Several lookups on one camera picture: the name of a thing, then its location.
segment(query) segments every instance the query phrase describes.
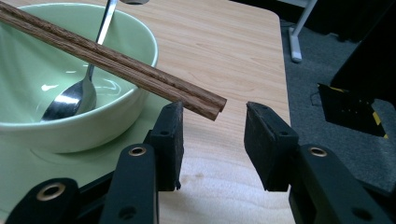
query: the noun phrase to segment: table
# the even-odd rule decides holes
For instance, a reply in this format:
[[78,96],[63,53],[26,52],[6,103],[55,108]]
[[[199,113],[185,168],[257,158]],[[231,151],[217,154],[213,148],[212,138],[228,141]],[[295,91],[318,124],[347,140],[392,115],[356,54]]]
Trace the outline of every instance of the table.
[[216,121],[185,110],[182,187],[160,192],[160,222],[293,223],[289,194],[264,191],[243,144],[248,101],[271,106],[290,123],[278,16],[226,0],[151,0],[117,8],[155,34],[159,69],[228,99]]

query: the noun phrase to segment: white metal leg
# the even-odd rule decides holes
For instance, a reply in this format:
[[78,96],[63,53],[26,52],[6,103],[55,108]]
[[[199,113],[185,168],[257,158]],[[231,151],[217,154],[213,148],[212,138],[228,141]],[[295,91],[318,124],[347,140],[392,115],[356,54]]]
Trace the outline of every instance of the white metal leg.
[[308,19],[309,14],[311,14],[311,11],[314,8],[317,1],[318,0],[309,0],[309,2],[307,3],[307,5],[304,9],[303,14],[301,15],[300,19],[297,22],[296,27],[289,28],[291,59],[295,63],[300,63],[303,60],[303,57],[301,55],[301,50],[300,50],[300,42],[298,40],[298,34],[301,32],[301,29],[303,29],[304,24],[305,24],[306,20]]

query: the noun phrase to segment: gray carpet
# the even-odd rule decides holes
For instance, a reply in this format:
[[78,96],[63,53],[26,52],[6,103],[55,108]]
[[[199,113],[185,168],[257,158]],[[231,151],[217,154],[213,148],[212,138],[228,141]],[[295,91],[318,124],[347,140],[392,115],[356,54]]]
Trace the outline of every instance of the gray carpet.
[[396,112],[393,106],[380,100],[373,104],[389,136],[385,139],[327,122],[318,95],[317,84],[330,85],[358,44],[340,42],[336,35],[320,35],[304,28],[299,35],[303,61],[293,63],[287,35],[291,23],[282,21],[281,26],[291,127],[300,135],[300,145],[327,147],[356,178],[392,191],[396,183]]

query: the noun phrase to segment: wood grain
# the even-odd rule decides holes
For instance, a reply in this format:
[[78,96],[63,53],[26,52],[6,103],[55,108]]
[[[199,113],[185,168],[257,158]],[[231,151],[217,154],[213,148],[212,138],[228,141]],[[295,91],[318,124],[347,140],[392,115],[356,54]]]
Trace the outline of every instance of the wood grain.
[[181,101],[186,108],[208,119],[215,120],[227,102],[225,98],[181,78],[171,76],[1,1],[0,11],[0,21],[167,100]]
[[[5,2],[21,7],[48,1]],[[157,68],[228,100],[215,122],[185,111],[182,188],[160,193],[160,222],[294,223],[289,194],[263,190],[243,144],[248,101],[271,106],[290,123],[277,15],[227,0],[150,0],[117,9],[154,33]]]

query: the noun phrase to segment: brown chopstick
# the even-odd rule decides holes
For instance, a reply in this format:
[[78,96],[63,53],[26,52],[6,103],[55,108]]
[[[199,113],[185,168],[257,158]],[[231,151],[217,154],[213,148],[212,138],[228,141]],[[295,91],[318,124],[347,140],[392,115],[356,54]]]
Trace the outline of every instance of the brown chopstick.
[[226,99],[0,1],[0,21],[215,120]]

